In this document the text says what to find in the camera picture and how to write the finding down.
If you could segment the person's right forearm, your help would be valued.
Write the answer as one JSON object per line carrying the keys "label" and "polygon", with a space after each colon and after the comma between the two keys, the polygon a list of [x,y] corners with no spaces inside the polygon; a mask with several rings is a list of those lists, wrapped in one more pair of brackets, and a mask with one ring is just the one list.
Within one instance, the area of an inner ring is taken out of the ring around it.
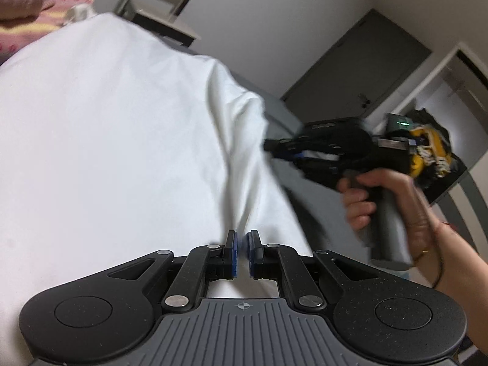
{"label": "person's right forearm", "polygon": [[467,335],[487,352],[487,263],[457,233],[440,221],[409,230],[416,266],[436,290],[455,300],[467,316]]}

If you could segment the person's right hand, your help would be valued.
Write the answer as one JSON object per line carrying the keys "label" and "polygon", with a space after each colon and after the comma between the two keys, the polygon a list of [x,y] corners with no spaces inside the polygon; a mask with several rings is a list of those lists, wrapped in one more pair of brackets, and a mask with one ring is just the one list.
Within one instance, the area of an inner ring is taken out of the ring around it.
{"label": "person's right hand", "polygon": [[377,209],[377,205],[368,199],[368,190],[376,187],[390,190],[407,231],[410,254],[415,261],[420,260],[432,247],[432,237],[440,220],[432,213],[413,179],[394,170],[374,169],[359,174],[357,182],[360,188],[354,188],[348,178],[341,178],[337,184],[338,191],[343,195],[346,220],[352,229],[355,232],[365,229]]}

